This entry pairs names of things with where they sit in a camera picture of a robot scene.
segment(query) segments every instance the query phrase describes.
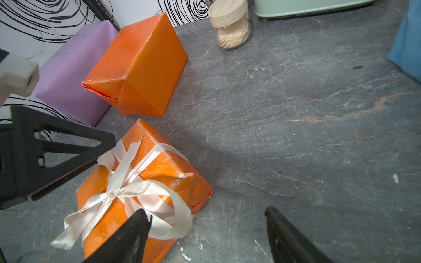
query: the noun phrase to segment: beige lid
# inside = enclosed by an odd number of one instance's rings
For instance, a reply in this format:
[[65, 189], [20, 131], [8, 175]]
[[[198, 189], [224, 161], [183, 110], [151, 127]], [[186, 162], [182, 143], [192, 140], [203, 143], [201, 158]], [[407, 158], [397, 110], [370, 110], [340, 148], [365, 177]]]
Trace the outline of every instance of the beige lid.
[[247, 0], [216, 0], [208, 15], [213, 27], [227, 27], [240, 20], [247, 13]]

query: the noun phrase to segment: marble surface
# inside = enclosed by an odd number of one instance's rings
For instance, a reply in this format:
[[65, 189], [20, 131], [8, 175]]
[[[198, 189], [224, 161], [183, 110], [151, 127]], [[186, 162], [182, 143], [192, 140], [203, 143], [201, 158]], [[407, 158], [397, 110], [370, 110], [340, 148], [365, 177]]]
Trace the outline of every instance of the marble surface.
[[[217, 47], [207, 19], [176, 28], [189, 60], [165, 116], [141, 118], [215, 192], [163, 262], [273, 262], [269, 205], [335, 262], [420, 262], [421, 84], [386, 59], [407, 5], [252, 16], [234, 51]], [[120, 139], [138, 118], [111, 108], [98, 129]], [[0, 211], [9, 262], [83, 260], [79, 244], [48, 244], [91, 170]]]

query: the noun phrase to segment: orange gift box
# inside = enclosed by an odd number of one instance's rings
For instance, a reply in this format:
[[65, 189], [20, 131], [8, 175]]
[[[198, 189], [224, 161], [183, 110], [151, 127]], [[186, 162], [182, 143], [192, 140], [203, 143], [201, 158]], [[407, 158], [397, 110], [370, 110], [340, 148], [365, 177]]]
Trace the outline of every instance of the orange gift box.
[[122, 28], [82, 86], [124, 115], [162, 117], [186, 61], [162, 13]]
[[[164, 136], [142, 120], [138, 120], [126, 135], [124, 135], [121, 141], [127, 150], [132, 142], [138, 142], [140, 139], [141, 145], [136, 157], [131, 163], [132, 167], [135, 167], [158, 143], [166, 143], [172, 146]], [[118, 161], [115, 160], [113, 170], [117, 166]], [[180, 176], [187, 173], [191, 176]], [[79, 210], [92, 195], [106, 191], [108, 175], [108, 169], [105, 166], [99, 165], [88, 176], [76, 191]], [[139, 176], [144, 180], [156, 180], [174, 190], [183, 199], [193, 215], [199, 212], [213, 193], [212, 187], [201, 174], [190, 163], [171, 151], [161, 152]], [[172, 200], [169, 196], [161, 197], [161, 199], [173, 207]], [[102, 219], [83, 243], [85, 258], [95, 252], [127, 219], [124, 204], [118, 198], [114, 199]], [[143, 263], [159, 263], [176, 241], [176, 239], [158, 240], [148, 238]]]

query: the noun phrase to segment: purple wrapping paper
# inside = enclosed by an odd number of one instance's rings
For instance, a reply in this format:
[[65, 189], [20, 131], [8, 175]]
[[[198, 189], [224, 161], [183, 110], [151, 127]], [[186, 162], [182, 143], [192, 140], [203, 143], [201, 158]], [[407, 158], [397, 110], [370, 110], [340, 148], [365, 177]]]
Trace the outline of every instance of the purple wrapping paper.
[[108, 20], [84, 26], [40, 68], [32, 94], [69, 117], [96, 126], [110, 105], [81, 83], [117, 33]]

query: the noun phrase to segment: ribbon tail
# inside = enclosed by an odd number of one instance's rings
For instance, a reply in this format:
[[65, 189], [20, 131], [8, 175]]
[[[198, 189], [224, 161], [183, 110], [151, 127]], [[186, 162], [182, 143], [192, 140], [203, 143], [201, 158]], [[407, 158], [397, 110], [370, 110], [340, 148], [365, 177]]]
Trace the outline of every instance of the ribbon tail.
[[98, 224], [101, 218], [104, 216], [105, 212], [108, 210], [112, 203], [113, 199], [106, 199], [104, 200], [103, 204], [95, 211], [95, 213], [91, 216], [91, 219], [86, 223], [84, 229], [82, 229], [82, 244], [85, 242], [85, 239], [89, 236], [92, 232], [93, 228]]
[[115, 147], [112, 148], [110, 150], [110, 152], [115, 156], [115, 158], [117, 159], [117, 161], [120, 163], [121, 160], [124, 158], [124, 156], [126, 155], [127, 151], [126, 151], [126, 147], [124, 146], [123, 142], [121, 140], [119, 140], [116, 144]]
[[66, 218], [64, 219], [64, 229], [66, 229], [76, 219], [78, 219], [83, 212], [85, 212], [86, 210], [90, 209], [91, 207], [93, 207], [93, 206], [99, 204], [100, 202], [102, 202], [105, 199], [105, 197], [106, 197], [105, 194], [95, 194], [95, 195], [91, 196], [79, 211], [66, 216]]
[[105, 166], [109, 171], [112, 170], [112, 168], [114, 167], [114, 163], [115, 163], [114, 155], [110, 151], [108, 151], [105, 154], [99, 156], [96, 161], [98, 162], [99, 165]]
[[73, 220], [73, 222], [50, 244], [53, 247], [65, 250], [71, 249], [99, 208], [100, 204], [96, 204], [89, 208], [85, 213]]

